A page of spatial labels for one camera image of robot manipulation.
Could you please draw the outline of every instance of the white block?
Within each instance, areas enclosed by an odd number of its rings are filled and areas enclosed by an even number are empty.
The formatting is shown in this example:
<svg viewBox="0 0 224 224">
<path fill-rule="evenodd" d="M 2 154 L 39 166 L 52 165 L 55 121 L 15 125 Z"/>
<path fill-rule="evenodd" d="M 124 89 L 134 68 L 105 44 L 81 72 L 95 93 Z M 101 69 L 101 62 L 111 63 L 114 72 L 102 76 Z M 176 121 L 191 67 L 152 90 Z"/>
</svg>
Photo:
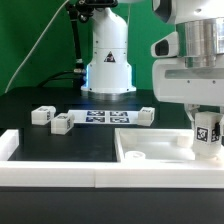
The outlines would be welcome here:
<svg viewBox="0 0 224 224">
<path fill-rule="evenodd" d="M 194 133 L 184 133 L 177 137 L 177 145 L 181 148 L 191 148 L 194 141 Z"/>
<path fill-rule="evenodd" d="M 32 124 L 45 125 L 54 118 L 56 112 L 53 106 L 41 106 L 31 112 Z"/>
<path fill-rule="evenodd" d="M 138 112 L 138 125 L 150 126 L 155 117 L 155 108 L 143 107 Z"/>
<path fill-rule="evenodd" d="M 19 146 L 19 131 L 7 130 L 0 137 L 0 161 L 7 161 Z"/>
<path fill-rule="evenodd" d="M 196 113 L 193 151 L 205 157 L 216 156 L 221 150 L 221 136 L 216 135 L 216 124 L 222 119 L 221 114 L 213 112 Z"/>
<path fill-rule="evenodd" d="M 74 115 L 61 113 L 51 121 L 51 133 L 65 135 L 74 127 Z"/>
</svg>

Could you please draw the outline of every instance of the green backdrop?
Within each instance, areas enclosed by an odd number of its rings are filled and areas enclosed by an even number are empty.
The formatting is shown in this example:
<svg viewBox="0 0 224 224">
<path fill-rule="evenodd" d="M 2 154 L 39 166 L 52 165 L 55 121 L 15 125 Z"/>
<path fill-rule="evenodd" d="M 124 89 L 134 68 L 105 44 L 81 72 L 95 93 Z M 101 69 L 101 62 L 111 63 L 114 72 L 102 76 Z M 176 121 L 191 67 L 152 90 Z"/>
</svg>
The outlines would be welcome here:
<svg viewBox="0 0 224 224">
<path fill-rule="evenodd" d="M 26 57 L 63 0 L 1 0 L 0 4 L 0 94 Z M 133 66 L 133 84 L 138 89 L 152 89 L 152 43 L 166 36 L 173 26 L 163 24 L 151 10 L 151 0 L 132 4 L 129 23 L 128 61 Z M 128 5 L 113 9 L 126 21 Z M 85 63 L 91 60 L 91 21 L 79 24 L 81 49 Z M 66 10 L 62 10 L 35 52 L 18 74 L 11 88 L 36 86 L 48 76 L 74 68 L 72 29 Z M 49 86 L 68 86 L 68 81 Z"/>
</svg>

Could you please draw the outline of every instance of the black table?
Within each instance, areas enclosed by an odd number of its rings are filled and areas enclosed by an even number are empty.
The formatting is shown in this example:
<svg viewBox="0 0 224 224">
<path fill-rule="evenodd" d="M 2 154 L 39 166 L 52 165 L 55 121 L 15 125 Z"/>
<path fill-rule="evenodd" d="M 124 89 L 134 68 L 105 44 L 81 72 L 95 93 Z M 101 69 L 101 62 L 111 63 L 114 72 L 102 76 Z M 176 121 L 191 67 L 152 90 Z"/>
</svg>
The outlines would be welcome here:
<svg viewBox="0 0 224 224">
<path fill-rule="evenodd" d="M 77 124 L 67 135 L 54 136 L 49 125 L 31 125 L 30 112 L 42 105 L 55 106 L 57 113 L 155 107 L 151 128 L 190 128 L 183 105 L 159 103 L 148 90 L 110 103 L 82 98 L 73 89 L 17 88 L 0 97 L 1 132 L 16 128 L 21 135 L 21 146 L 10 160 L 116 162 L 113 138 L 119 126 Z M 224 222 L 223 207 L 222 189 L 0 187 L 0 222 L 4 224 L 220 224 Z"/>
</svg>

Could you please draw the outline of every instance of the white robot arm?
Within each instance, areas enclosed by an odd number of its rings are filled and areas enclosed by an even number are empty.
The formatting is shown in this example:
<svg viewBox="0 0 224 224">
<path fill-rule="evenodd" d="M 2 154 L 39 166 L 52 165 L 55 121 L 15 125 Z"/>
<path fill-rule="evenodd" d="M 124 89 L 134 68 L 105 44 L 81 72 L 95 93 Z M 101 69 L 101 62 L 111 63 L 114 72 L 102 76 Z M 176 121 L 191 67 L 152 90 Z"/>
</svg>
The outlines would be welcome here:
<svg viewBox="0 0 224 224">
<path fill-rule="evenodd" d="M 81 87 L 84 96 L 120 100 L 135 94 L 132 67 L 127 62 L 128 25 L 110 9 L 117 4 L 117 0 L 79 0 L 76 4 L 82 22 L 89 17 L 93 20 L 93 58 Z"/>
<path fill-rule="evenodd" d="M 195 130 L 193 150 L 204 157 L 221 148 L 223 115 L 197 113 L 195 105 L 224 106 L 223 5 L 222 0 L 153 0 L 155 14 L 176 27 L 151 47 L 154 57 L 163 58 L 153 65 L 154 93 L 159 101 L 185 104 Z"/>
</svg>

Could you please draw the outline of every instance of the black and white pattern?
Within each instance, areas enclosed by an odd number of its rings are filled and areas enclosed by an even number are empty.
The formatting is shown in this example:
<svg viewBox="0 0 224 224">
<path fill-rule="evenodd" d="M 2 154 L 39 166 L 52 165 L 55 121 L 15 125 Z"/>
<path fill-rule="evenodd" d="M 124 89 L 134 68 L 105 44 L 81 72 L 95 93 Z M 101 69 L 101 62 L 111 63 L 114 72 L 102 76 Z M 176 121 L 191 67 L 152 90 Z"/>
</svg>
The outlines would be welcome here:
<svg viewBox="0 0 224 224">
<path fill-rule="evenodd" d="M 51 119 L 51 113 L 50 111 L 47 112 L 47 120 L 50 120 Z"/>
<path fill-rule="evenodd" d="M 87 123 L 105 123 L 105 117 L 86 117 Z"/>
<path fill-rule="evenodd" d="M 71 127 L 71 120 L 68 119 L 68 120 L 67 120 L 67 129 L 69 129 L 70 127 Z"/>
<path fill-rule="evenodd" d="M 42 107 L 41 107 L 41 108 L 39 108 L 38 110 L 39 110 L 39 111 L 47 111 L 48 109 L 46 109 L 46 108 L 42 108 Z"/>
<path fill-rule="evenodd" d="M 110 111 L 111 117 L 127 117 L 128 113 L 126 111 Z"/>
<path fill-rule="evenodd" d="M 150 113 L 152 110 L 142 110 L 141 112 Z"/>
<path fill-rule="evenodd" d="M 111 117 L 110 122 L 114 124 L 128 124 L 130 123 L 127 117 Z"/>
<path fill-rule="evenodd" d="M 87 111 L 87 116 L 105 116 L 105 111 L 95 110 Z"/>
<path fill-rule="evenodd" d="M 214 129 L 212 130 L 212 142 L 217 142 L 217 141 L 219 141 L 219 136 L 216 135 L 216 131 Z"/>
<path fill-rule="evenodd" d="M 205 128 L 197 128 L 197 140 L 208 142 L 208 129 Z"/>
</svg>

